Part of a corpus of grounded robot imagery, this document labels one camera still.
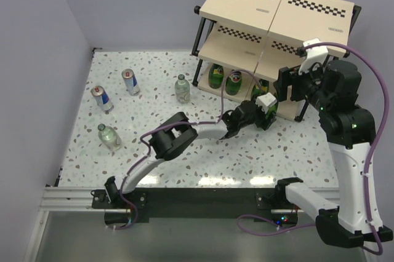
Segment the green Perrier bottle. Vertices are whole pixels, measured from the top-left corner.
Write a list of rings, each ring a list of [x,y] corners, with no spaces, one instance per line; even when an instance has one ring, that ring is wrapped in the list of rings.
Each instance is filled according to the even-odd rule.
[[[266,119],[269,119],[269,118],[271,118],[271,117],[275,117],[275,116],[276,116],[276,113],[277,113],[277,109],[278,109],[278,102],[276,102],[273,106],[271,106],[271,107],[268,109],[265,118],[266,118]]]
[[[228,95],[234,96],[239,92],[241,85],[242,85],[242,72],[232,71],[230,75],[227,77],[225,83],[225,91]]]
[[[269,88],[270,88],[270,84],[268,80],[259,79],[259,82],[256,83],[252,88],[251,100],[260,95],[265,95],[266,93],[269,92]]]

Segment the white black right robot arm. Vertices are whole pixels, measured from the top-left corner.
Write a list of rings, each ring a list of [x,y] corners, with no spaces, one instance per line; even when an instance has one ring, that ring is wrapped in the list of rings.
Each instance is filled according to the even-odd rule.
[[[305,100],[319,114],[336,169],[340,203],[326,200],[297,177],[278,180],[273,195],[281,208],[292,204],[314,219],[321,240],[335,247],[362,247],[365,242],[393,240],[377,209],[374,194],[372,157],[369,152],[377,139],[375,120],[358,106],[361,74],[356,65],[332,60],[326,66],[316,63],[307,73],[299,68],[279,70],[274,87],[279,101]]]

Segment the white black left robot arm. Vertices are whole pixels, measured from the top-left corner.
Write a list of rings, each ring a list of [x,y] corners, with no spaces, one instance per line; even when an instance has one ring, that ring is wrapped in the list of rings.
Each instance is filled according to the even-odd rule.
[[[186,114],[178,112],[158,128],[142,135],[150,136],[148,152],[140,156],[127,172],[112,176],[104,184],[106,201],[114,208],[127,202],[127,194],[154,168],[165,161],[180,156],[195,140],[226,140],[235,137],[241,129],[254,124],[267,130],[276,120],[278,102],[264,102],[259,96],[255,100],[243,101],[234,110],[223,113],[218,121],[190,121]]]

